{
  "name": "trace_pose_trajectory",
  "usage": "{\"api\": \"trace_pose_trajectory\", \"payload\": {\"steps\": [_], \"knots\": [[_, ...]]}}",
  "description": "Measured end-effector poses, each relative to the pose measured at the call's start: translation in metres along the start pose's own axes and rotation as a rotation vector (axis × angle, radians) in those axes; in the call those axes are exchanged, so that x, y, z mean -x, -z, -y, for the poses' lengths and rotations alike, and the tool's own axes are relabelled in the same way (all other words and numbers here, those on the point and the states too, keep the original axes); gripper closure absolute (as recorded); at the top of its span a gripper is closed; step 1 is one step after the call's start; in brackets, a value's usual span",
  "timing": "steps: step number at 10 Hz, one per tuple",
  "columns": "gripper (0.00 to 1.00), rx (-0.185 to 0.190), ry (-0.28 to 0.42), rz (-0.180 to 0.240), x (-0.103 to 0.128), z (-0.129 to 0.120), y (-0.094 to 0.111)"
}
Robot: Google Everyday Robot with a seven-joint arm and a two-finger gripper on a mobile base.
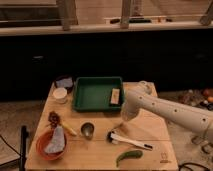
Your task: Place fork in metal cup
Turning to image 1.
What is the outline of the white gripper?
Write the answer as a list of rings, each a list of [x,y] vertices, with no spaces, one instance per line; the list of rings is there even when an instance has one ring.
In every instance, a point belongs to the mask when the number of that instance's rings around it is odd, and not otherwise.
[[[121,118],[123,121],[128,122],[137,117],[139,113],[139,108],[129,104],[124,103],[121,109]]]

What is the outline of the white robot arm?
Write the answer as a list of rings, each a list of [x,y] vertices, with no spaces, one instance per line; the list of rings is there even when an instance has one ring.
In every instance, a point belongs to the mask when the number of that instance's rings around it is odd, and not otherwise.
[[[213,143],[213,112],[161,99],[151,93],[151,86],[146,81],[127,89],[121,109],[122,119],[130,121],[137,117],[140,109],[145,109]]]

